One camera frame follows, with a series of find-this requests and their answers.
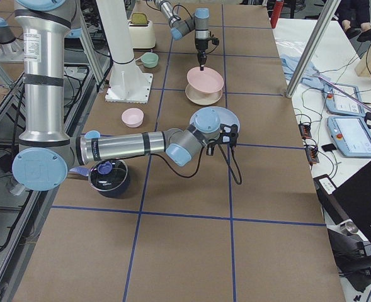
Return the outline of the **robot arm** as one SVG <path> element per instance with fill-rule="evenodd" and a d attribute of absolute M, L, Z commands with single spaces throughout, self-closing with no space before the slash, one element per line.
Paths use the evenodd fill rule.
<path fill-rule="evenodd" d="M 149 5 L 149 2 L 154 3 L 154 9 L 160 11 L 167 19 L 174 40 L 180 40 L 187 34 L 194 32 L 198 64 L 200 70 L 204 71 L 207 62 L 207 49 L 209 43 L 215 46 L 219 45 L 219 39 L 209 30 L 209 9 L 197 8 L 193 14 L 190 14 L 189 10 L 181 4 L 175 4 L 173 6 L 170 1 L 146 1 L 146 4 L 150 8 L 152 8 L 152 6 Z M 187 19 L 183 20 L 179 14 L 174 11 L 177 6 L 186 10 L 189 15 Z"/>
<path fill-rule="evenodd" d="M 208 30 L 208 8 L 197 8 L 181 20 L 169 1 L 154 1 L 179 40 L 195 31 L 198 61 L 206 62 L 205 42 L 215 40 Z M 123 1 L 97 1 L 112 60 L 109 101 L 146 103 L 152 74 L 135 63 Z M 73 167 L 108 159 L 165 152 L 184 166 L 209 141 L 217 140 L 220 119 L 212 109 L 196 113 L 185 130 L 146 132 L 115 137 L 70 137 L 64 130 L 64 39 L 79 21 L 79 1 L 14 1 L 14 15 L 23 29 L 26 122 L 14 158 L 14 178 L 26 188 L 48 191 L 59 186 Z"/>

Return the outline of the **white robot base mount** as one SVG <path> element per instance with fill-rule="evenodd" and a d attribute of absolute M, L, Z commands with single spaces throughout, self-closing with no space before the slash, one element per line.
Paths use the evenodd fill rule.
<path fill-rule="evenodd" d="M 113 61 L 106 100 L 147 103 L 153 75 L 135 63 L 125 4 L 119 0 L 96 2 Z"/>

